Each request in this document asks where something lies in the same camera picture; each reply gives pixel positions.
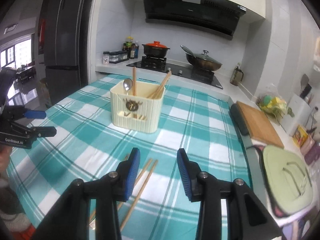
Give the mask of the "person left hand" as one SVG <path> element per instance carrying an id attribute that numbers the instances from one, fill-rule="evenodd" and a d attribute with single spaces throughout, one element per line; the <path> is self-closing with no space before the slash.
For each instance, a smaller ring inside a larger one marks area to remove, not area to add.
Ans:
<path id="1" fill-rule="evenodd" d="M 4 172 L 9 165 L 10 155 L 12 153 L 12 147 L 7 145 L 1 145 L 0 150 L 0 172 Z"/>

